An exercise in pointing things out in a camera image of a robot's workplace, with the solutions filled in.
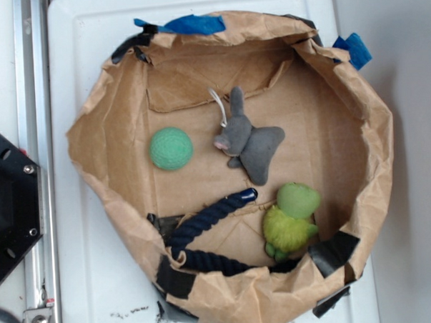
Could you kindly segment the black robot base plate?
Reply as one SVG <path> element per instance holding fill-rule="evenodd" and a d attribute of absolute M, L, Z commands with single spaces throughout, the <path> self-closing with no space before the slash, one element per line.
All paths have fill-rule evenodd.
<path fill-rule="evenodd" d="M 42 237 L 39 170 L 0 134 L 0 285 Z"/>

